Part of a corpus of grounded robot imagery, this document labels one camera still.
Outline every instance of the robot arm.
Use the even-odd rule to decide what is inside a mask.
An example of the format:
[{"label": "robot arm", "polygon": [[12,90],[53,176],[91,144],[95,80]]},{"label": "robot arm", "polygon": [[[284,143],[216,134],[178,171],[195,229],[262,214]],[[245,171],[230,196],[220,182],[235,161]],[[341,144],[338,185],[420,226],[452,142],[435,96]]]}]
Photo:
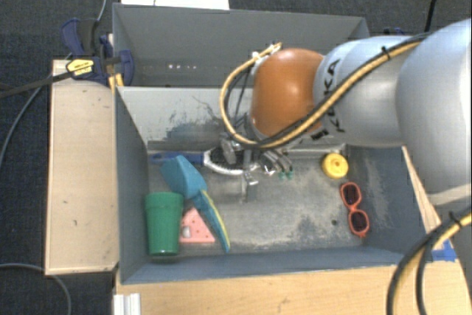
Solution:
[{"label": "robot arm", "polygon": [[[314,127],[348,145],[405,145],[443,219],[471,205],[470,19],[418,38],[351,41],[321,62],[314,52],[282,52],[256,71],[246,129],[253,139],[234,130],[233,139],[247,148],[287,149]],[[272,103],[275,91],[279,100]],[[290,111],[280,110],[281,101]],[[300,118],[310,104],[313,110]],[[471,286],[472,233],[454,242]]]}]

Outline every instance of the blue plastic object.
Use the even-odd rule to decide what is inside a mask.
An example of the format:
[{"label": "blue plastic object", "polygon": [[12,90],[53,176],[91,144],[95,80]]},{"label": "blue plastic object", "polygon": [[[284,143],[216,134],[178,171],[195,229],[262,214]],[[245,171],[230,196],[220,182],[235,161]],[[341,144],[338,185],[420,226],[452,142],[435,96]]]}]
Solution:
[{"label": "blue plastic object", "polygon": [[230,242],[226,227],[208,195],[207,183],[202,175],[182,155],[173,158],[166,156],[163,161],[164,164],[159,169],[170,190],[193,201],[195,208],[202,213],[215,231],[224,251],[229,252]]},{"label": "blue plastic object", "polygon": [[167,159],[159,168],[169,188],[188,200],[207,190],[207,183],[201,174],[182,155]]}]

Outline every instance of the wooden board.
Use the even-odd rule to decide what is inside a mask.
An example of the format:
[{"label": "wooden board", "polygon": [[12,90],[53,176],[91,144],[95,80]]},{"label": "wooden board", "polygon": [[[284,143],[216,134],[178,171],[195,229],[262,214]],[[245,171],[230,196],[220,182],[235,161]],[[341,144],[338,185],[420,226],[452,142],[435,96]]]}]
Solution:
[{"label": "wooden board", "polygon": [[[54,62],[54,74],[65,71]],[[109,88],[52,86],[46,218],[47,274],[111,271],[118,262],[113,101]]]},{"label": "wooden board", "polygon": [[[120,285],[118,294],[141,294],[142,315],[180,314],[385,314],[394,266],[345,271],[247,277],[147,285]],[[458,263],[426,269],[430,315],[470,315],[471,304]],[[399,292],[397,314],[417,314],[414,277]]]}]

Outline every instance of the blue clamp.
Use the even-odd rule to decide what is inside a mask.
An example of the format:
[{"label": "blue clamp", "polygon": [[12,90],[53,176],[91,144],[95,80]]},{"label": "blue clamp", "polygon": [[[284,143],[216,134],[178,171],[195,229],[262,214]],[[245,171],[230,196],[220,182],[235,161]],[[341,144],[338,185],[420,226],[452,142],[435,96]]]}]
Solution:
[{"label": "blue clamp", "polygon": [[134,76],[134,60],[130,50],[121,50],[119,57],[113,58],[113,47],[106,36],[100,37],[100,56],[94,48],[94,30],[97,21],[94,19],[80,20],[72,18],[60,28],[63,43],[69,48],[74,59],[87,58],[94,61],[93,72],[78,77],[76,80],[91,80],[104,86],[108,85],[106,66],[113,65],[114,71],[123,76],[123,83],[129,86]]}]

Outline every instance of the gray plastic wall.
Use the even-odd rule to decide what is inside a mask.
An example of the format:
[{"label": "gray plastic wall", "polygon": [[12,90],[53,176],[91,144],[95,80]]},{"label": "gray plastic wall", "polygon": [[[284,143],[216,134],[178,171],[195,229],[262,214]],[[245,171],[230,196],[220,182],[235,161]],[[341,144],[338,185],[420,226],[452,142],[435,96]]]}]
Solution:
[{"label": "gray plastic wall", "polygon": [[[339,44],[369,35],[362,18],[296,13],[114,4],[113,20],[115,51],[130,49],[136,62],[133,86],[217,88],[252,51],[272,41],[327,54]],[[144,197],[150,178],[147,143],[141,138],[144,125],[139,115],[130,114],[119,92],[115,100],[119,266],[124,284],[391,265],[425,234],[401,150],[351,148],[349,179],[361,185],[362,208],[372,224],[369,237],[358,246],[323,248],[320,241],[319,247],[298,251],[156,262],[147,256],[145,235]],[[133,101],[139,102],[139,95]]]}]

